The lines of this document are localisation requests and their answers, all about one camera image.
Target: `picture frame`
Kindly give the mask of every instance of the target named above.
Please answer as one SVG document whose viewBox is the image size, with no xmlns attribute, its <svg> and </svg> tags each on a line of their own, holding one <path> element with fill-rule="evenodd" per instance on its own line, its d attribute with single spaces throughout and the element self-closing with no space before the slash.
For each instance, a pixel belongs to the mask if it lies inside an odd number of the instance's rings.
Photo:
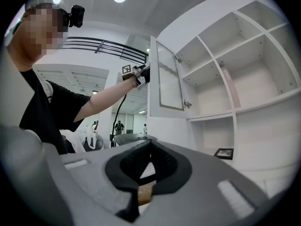
<svg viewBox="0 0 301 226">
<path fill-rule="evenodd" d="M 215 157 L 224 160 L 232 160 L 233 159 L 234 148 L 218 148 Z"/>
</svg>

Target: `railing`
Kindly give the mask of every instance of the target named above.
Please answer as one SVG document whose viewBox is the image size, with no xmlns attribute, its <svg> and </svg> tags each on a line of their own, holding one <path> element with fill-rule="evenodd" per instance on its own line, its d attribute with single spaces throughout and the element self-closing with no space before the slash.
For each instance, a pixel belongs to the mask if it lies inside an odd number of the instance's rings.
<svg viewBox="0 0 301 226">
<path fill-rule="evenodd" d="M 83 49 L 94 53 L 115 55 L 138 64 L 147 62 L 148 54 L 130 46 L 88 37 L 67 37 L 58 49 Z"/>
</svg>

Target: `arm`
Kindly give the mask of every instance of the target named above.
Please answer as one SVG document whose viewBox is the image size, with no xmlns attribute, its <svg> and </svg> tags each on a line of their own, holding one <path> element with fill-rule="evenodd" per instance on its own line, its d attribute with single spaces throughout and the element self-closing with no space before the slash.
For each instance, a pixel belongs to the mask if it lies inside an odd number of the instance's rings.
<svg viewBox="0 0 301 226">
<path fill-rule="evenodd" d="M 80 109 L 74 122 L 104 111 L 135 87 L 137 87 L 136 77 L 132 76 L 126 81 L 91 96 L 90 100 Z"/>
</svg>

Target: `ceiling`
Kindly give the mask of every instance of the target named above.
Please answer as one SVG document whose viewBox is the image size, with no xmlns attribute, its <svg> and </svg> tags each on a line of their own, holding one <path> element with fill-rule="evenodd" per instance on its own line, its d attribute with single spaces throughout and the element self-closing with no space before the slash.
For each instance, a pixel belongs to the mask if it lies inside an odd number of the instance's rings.
<svg viewBox="0 0 301 226">
<path fill-rule="evenodd" d="M 109 71 L 105 69 L 92 68 L 80 65 L 35 65 L 33 67 L 36 74 L 43 80 L 49 80 L 66 89 L 92 96 L 93 90 L 102 91 L 106 83 Z M 122 82 L 121 74 L 118 77 L 118 83 Z M 112 112 L 116 112 L 122 99 L 112 107 Z M 122 107 L 120 113 L 138 113 L 147 111 L 147 86 L 140 90 L 131 90 Z"/>
<path fill-rule="evenodd" d="M 30 0 L 29 4 L 52 0 Z M 158 34 L 177 17 L 205 0 L 62 0 L 67 11 L 78 4 L 85 8 L 85 21 L 99 21 L 124 27 L 139 26 Z"/>
</svg>

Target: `cabinet door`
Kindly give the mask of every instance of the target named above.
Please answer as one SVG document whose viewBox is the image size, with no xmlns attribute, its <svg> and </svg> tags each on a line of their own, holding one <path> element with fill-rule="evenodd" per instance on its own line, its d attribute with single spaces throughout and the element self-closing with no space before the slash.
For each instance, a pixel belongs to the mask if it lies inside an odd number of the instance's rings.
<svg viewBox="0 0 301 226">
<path fill-rule="evenodd" d="M 175 55 L 150 41 L 150 116 L 187 118 Z"/>
</svg>

